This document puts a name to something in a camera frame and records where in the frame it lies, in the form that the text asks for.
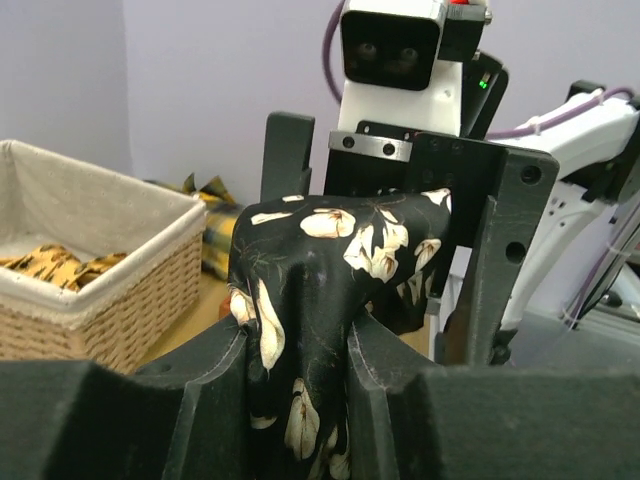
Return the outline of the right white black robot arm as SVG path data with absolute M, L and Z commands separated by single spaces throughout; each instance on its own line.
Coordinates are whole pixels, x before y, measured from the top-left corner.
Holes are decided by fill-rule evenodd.
M 373 93 L 375 119 L 428 130 L 460 130 L 462 67 L 436 62 L 413 48 L 384 53 L 364 45 L 345 63 L 342 112 L 349 113 L 364 87 Z M 613 96 L 581 95 L 499 139 L 547 146 L 561 159 L 563 179 L 545 205 L 524 275 L 510 292 L 497 330 L 512 337 L 526 303 L 564 247 L 599 215 L 606 199 L 576 186 L 577 169 L 595 158 L 610 159 L 639 124 L 639 117 Z M 272 370 L 286 350 L 303 361 L 331 365 L 343 331 L 366 307 L 380 310 L 387 293 L 416 301 L 438 259 L 451 214 L 452 190 L 439 188 L 373 199 L 287 196 L 247 211 L 238 232 L 266 238 L 261 252 L 267 273 L 254 273 L 249 307 L 260 320 L 260 356 Z

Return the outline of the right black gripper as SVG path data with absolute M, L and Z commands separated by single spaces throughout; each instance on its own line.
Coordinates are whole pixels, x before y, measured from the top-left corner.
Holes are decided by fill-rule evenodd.
M 495 57 L 463 67 L 462 134 L 361 122 L 334 132 L 327 195 L 370 197 L 447 188 L 449 247 L 473 247 L 454 311 L 436 336 L 442 365 L 490 363 L 494 339 L 559 171 L 548 153 L 487 142 L 509 80 Z M 261 198 L 307 195 L 315 118 L 272 112 L 266 120 Z

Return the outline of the black floral tie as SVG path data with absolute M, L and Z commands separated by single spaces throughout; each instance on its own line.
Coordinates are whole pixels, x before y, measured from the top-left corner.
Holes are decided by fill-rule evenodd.
M 229 254 L 247 336 L 250 456 L 259 479 L 347 479 L 347 338 L 373 314 L 418 330 L 452 212 L 446 189 L 372 198 L 289 195 L 247 207 Z

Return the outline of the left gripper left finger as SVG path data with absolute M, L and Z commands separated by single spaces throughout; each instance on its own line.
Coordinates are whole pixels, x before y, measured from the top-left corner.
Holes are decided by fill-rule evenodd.
M 89 361 L 1 365 L 5 479 L 246 479 L 245 336 L 225 318 L 121 375 Z

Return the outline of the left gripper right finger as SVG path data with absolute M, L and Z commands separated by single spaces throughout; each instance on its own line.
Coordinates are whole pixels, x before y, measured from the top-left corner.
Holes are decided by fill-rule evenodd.
M 348 338 L 356 479 L 635 479 L 630 369 L 443 367 L 367 314 Z

